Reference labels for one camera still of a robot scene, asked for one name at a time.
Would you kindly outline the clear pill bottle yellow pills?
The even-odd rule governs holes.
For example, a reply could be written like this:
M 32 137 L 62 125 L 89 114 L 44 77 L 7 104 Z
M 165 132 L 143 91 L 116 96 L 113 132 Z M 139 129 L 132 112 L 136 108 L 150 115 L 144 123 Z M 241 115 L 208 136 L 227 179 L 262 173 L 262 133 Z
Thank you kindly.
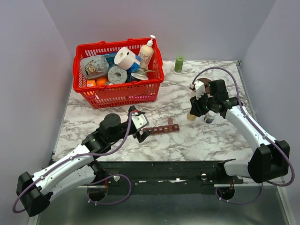
M 192 115 L 190 113 L 187 114 L 187 120 L 188 121 L 195 121 L 197 117 L 195 115 Z

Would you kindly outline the red weekly pill organizer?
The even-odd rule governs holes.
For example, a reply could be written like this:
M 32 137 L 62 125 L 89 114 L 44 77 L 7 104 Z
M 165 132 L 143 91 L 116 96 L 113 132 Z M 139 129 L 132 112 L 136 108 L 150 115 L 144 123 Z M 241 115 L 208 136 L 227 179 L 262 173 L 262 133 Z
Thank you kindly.
M 143 128 L 142 132 L 143 133 L 149 132 L 150 135 L 162 135 L 162 134 L 179 132 L 179 130 L 180 127 L 178 124 L 174 124 L 173 118 L 168 118 L 167 125 Z

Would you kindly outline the green lid of bottle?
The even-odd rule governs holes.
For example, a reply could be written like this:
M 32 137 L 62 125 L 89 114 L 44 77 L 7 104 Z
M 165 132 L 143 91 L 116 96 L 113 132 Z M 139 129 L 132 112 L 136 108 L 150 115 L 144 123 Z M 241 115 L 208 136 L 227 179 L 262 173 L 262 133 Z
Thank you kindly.
M 174 71 L 180 73 L 182 71 L 183 63 L 184 57 L 182 55 L 177 56 L 175 60 Z

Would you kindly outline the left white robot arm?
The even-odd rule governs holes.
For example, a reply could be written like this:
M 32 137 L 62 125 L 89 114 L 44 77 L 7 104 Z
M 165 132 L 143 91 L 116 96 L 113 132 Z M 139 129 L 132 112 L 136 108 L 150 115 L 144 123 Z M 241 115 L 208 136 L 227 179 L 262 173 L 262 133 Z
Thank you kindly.
M 115 113 L 106 115 L 99 127 L 65 157 L 33 174 L 23 172 L 18 177 L 17 199 L 12 211 L 15 214 L 25 211 L 33 217 L 44 211 L 64 191 L 85 184 L 101 184 L 106 178 L 97 169 L 96 160 L 118 151 L 120 147 L 113 150 L 112 146 L 119 140 L 123 145 L 132 135 L 142 143 L 150 135 L 149 131 L 140 132 L 149 125 L 144 112 L 131 106 L 127 116 L 127 120 L 121 122 L 120 116 Z

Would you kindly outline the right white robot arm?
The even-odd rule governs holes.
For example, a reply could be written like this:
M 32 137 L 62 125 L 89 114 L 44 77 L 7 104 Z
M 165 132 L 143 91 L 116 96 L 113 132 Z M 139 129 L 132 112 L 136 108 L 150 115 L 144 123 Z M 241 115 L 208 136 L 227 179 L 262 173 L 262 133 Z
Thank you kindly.
M 233 176 L 241 176 L 262 183 L 287 175 L 289 144 L 268 134 L 239 104 L 237 97 L 229 97 L 224 80 L 195 81 L 189 87 L 195 94 L 190 99 L 190 115 L 201 117 L 210 111 L 220 114 L 238 130 L 253 151 L 247 160 L 225 161 L 223 168 L 215 173 L 218 182 L 225 184 Z

